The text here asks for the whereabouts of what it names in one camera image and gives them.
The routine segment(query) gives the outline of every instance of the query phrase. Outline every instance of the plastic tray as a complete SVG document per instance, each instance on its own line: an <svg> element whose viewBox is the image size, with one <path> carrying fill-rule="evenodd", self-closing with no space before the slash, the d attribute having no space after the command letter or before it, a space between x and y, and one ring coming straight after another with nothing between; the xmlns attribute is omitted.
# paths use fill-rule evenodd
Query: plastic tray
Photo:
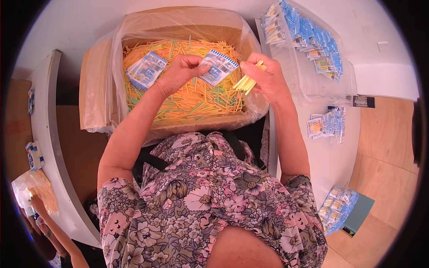
<svg viewBox="0 0 429 268"><path fill-rule="evenodd" d="M353 65L347 60L340 36L327 23L306 8L293 1L286 2L289 2L292 7L296 7L302 17L310 18L315 25L331 33L337 43L344 70L339 83L324 75L317 74L314 70L313 61L306 57L305 52L296 51L292 38L287 35L285 42L276 45L270 44L269 47L272 58L281 64L290 91L298 94L300 106L311 104L352 106L352 95L356 93L356 80ZM278 3L276 6L278 10L281 10ZM283 16L282 19L288 33L289 28L286 20Z"/></svg>

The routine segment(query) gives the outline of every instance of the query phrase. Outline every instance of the hand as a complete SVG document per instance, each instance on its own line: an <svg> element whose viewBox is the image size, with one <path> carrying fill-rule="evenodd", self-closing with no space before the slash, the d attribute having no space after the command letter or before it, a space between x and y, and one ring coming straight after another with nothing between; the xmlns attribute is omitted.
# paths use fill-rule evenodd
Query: hand
<svg viewBox="0 0 429 268"><path fill-rule="evenodd" d="M198 66L201 61L200 56L177 55L155 84L159 87L162 96L167 98L176 93L192 78L208 72L211 65Z"/></svg>
<svg viewBox="0 0 429 268"><path fill-rule="evenodd" d="M39 229L42 231L44 235L47 235L49 233L49 228L43 221L42 217L38 217L36 220L36 225L39 227Z"/></svg>
<svg viewBox="0 0 429 268"><path fill-rule="evenodd" d="M255 66L260 60L267 66L265 71ZM290 98L290 91L278 61L260 53L252 53L247 61L240 63L240 67L245 75L256 81L252 90L262 94L267 102L274 105Z"/></svg>
<svg viewBox="0 0 429 268"><path fill-rule="evenodd" d="M31 198L30 203L32 205L32 207L34 208L34 210L40 215L47 215L47 211L45 209L45 204L43 203L43 201L40 199L39 196L35 195Z"/></svg>

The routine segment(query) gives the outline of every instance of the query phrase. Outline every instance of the bundle of straws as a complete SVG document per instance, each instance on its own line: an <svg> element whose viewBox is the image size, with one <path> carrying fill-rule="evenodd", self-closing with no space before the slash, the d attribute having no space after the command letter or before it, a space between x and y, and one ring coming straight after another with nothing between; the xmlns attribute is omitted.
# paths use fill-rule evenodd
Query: bundle of straws
<svg viewBox="0 0 429 268"><path fill-rule="evenodd" d="M224 55L227 55L235 62L239 59L234 48L225 41L207 42L205 40L189 41L167 41L160 40L148 42L145 45L125 47L123 68L125 70L140 60L150 51L154 51L158 56L167 60L167 67L173 58L178 54L191 54L205 57L208 52L214 49ZM241 111L244 107L243 91L236 90L233 85L237 83L241 75L240 68L235 69L216 87L212 87L203 80L193 78L186 83L178 92L169 96L155 117L155 121L161 120L186 120L200 119L206 116L222 116ZM127 104L131 111L143 96L144 92L135 88L124 74L124 84L127 90Z"/></svg>
<svg viewBox="0 0 429 268"><path fill-rule="evenodd" d="M261 70L265 71L267 69L266 65L263 65L263 61L260 60L256 64ZM256 81L248 77L247 75L243 76L240 81L233 86L234 89L244 90L246 91L245 95L249 94L252 88L256 85Z"/></svg>

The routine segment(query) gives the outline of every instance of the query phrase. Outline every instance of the floral dress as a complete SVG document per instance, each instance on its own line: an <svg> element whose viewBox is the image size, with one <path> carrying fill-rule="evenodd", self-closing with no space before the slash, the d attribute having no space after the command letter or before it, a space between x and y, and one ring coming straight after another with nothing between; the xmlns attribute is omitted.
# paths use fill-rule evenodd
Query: floral dress
<svg viewBox="0 0 429 268"><path fill-rule="evenodd" d="M241 143L244 161L219 132L175 135L151 152L171 164L162 171L145 164L141 190L106 181L97 198L107 266L202 268L232 225L252 231L285 267L320 267L327 244L310 179L283 186Z"/></svg>

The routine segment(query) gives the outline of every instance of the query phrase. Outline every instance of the person's arm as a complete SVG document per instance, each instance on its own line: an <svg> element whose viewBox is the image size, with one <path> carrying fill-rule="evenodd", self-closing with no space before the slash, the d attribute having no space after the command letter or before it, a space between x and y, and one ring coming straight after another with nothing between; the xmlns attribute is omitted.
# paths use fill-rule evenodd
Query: person's arm
<svg viewBox="0 0 429 268"><path fill-rule="evenodd" d="M55 247L55 249L58 252L58 255L60 257L65 258L68 255L67 250L63 247L63 245L61 245L61 243L58 241L58 239L55 237L55 235L51 232L51 230L45 224L45 221L43 220L42 216L39 216L37 218L36 224L37 224L37 227L40 229L40 231L49 239L49 241Z"/></svg>
<svg viewBox="0 0 429 268"><path fill-rule="evenodd" d="M259 60L267 65L266 71L255 66ZM282 184L295 175L310 176L307 148L298 124L298 114L278 61L259 53L252 53L247 62L240 64L243 72L255 80L253 89L271 103L276 125L278 157Z"/></svg>
<svg viewBox="0 0 429 268"><path fill-rule="evenodd" d="M201 61L199 56L176 56L158 81L145 92L107 143L98 166L97 189L111 178L133 182L131 169L163 101L193 77L208 72L210 66L198 66Z"/></svg>
<svg viewBox="0 0 429 268"><path fill-rule="evenodd" d="M45 209L45 204L38 196L31 198L31 205L36 212L45 221L45 224L50 228L51 232L56 236L58 241L63 245L64 249L70 254L73 267L89 268L88 263L83 257L80 249L73 243L69 236L54 222Z"/></svg>

